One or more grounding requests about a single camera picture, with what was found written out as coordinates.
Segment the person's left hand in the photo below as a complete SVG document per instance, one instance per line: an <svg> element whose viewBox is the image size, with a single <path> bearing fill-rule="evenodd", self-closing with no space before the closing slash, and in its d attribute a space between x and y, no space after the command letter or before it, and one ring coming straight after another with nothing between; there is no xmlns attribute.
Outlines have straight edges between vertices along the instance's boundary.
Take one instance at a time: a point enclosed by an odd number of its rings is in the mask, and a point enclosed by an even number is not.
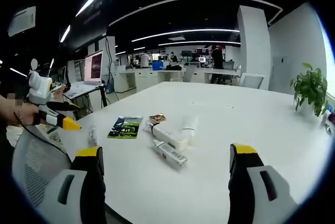
<svg viewBox="0 0 335 224"><path fill-rule="evenodd" d="M1 119L10 125L32 125L38 112L39 107L34 104L1 96Z"/></svg>

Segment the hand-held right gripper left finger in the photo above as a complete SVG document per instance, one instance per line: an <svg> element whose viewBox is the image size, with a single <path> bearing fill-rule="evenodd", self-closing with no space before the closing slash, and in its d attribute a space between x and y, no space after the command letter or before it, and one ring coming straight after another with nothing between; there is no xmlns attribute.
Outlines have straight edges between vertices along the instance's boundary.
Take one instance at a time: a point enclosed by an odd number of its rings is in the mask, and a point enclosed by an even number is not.
<svg viewBox="0 0 335 224"><path fill-rule="evenodd" d="M106 223L105 191L103 148L83 149L46 187L41 215L47 223Z"/></svg>

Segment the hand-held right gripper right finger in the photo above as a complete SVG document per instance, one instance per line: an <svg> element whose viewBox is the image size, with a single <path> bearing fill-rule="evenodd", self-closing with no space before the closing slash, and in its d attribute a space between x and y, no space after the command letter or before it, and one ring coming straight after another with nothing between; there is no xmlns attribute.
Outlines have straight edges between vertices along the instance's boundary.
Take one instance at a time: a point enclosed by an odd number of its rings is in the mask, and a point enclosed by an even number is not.
<svg viewBox="0 0 335 224"><path fill-rule="evenodd" d="M297 209L288 182L253 147L230 145L229 173L229 223L284 223Z"/></svg>

